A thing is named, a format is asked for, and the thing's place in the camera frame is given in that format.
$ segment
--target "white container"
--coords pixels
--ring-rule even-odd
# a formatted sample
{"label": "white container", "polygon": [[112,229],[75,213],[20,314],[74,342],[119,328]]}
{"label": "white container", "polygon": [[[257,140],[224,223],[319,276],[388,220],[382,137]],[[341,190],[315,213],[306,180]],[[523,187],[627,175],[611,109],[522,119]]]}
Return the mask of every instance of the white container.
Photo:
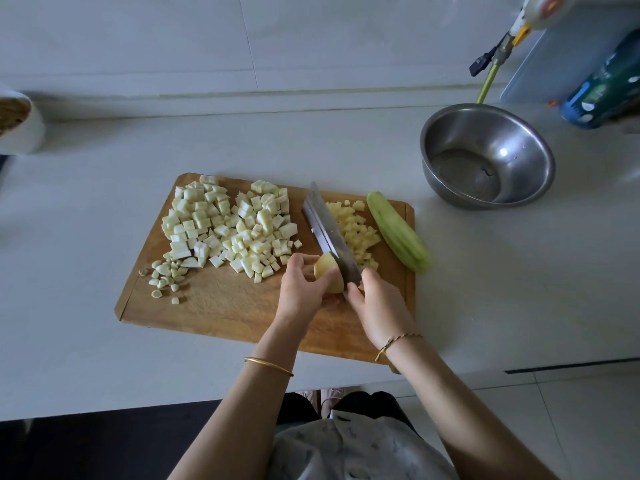
{"label": "white container", "polygon": [[33,101],[22,93],[2,91],[0,97],[27,99],[31,111],[20,126],[0,136],[0,155],[27,155],[35,152],[44,142],[45,126],[42,115]]}

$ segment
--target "stainless steel bowl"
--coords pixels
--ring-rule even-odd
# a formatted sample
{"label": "stainless steel bowl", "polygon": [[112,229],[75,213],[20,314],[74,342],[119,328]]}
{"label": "stainless steel bowl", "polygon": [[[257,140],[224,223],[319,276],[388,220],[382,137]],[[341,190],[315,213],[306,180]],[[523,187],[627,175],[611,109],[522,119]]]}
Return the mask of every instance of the stainless steel bowl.
{"label": "stainless steel bowl", "polygon": [[535,129],[485,104],[441,109],[422,128],[420,146],[429,185],[445,201],[468,209],[533,202],[556,174],[553,153]]}

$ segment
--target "knife blade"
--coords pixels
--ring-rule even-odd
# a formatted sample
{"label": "knife blade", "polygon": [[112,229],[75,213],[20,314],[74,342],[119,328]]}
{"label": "knife blade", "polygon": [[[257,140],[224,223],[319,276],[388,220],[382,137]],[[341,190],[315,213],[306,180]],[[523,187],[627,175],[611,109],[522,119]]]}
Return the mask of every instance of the knife blade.
{"label": "knife blade", "polygon": [[314,233],[318,244],[320,244],[320,249],[324,253],[331,252],[335,257],[345,283],[359,285],[362,282],[360,269],[353,258],[353,253],[340,234],[338,222],[331,215],[320,194],[320,188],[315,182],[311,182],[307,197],[302,204],[302,213],[307,218],[311,232]]}

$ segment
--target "gold bangle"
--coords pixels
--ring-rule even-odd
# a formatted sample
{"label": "gold bangle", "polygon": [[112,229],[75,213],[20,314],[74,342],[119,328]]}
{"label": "gold bangle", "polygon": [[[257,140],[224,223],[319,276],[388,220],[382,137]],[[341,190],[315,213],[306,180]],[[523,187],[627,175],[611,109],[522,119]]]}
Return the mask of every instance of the gold bangle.
{"label": "gold bangle", "polygon": [[420,337],[422,339],[424,338],[421,333],[404,333],[402,335],[398,335],[397,337],[389,337],[387,343],[380,349],[380,352],[378,352],[378,355],[376,355],[376,359],[373,362],[377,362],[380,359],[380,355],[384,354],[389,346],[396,340],[404,339],[405,337]]}
{"label": "gold bangle", "polygon": [[267,362],[266,360],[256,359],[256,357],[245,357],[244,361],[245,362],[255,362],[255,363],[259,363],[261,365],[266,365],[267,367],[271,367],[272,369],[276,369],[277,371],[281,371],[281,372],[284,372],[285,374],[288,374],[289,377],[293,377],[293,372],[290,372],[290,371],[286,370],[284,367],[281,367],[281,366],[276,365],[274,363]]}

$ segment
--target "green zucchini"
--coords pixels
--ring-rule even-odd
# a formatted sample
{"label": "green zucchini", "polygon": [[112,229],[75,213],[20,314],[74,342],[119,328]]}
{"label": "green zucchini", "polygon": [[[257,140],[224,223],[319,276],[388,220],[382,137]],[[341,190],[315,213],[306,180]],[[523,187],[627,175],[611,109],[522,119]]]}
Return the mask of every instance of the green zucchini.
{"label": "green zucchini", "polygon": [[416,273],[427,271],[431,267],[429,251],[385,196],[380,192],[372,192],[367,195],[367,204],[382,237],[398,259]]}

